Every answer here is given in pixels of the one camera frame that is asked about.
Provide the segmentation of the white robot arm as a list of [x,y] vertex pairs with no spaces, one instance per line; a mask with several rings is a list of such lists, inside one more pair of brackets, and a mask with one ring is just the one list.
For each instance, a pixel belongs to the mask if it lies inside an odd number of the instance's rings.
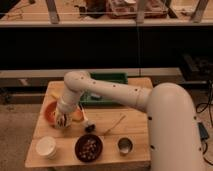
[[70,114],[86,91],[147,114],[151,171],[205,171],[195,106],[184,88],[161,83],[148,89],[71,71],[64,76],[63,93],[57,101],[54,122],[58,128],[70,125]]

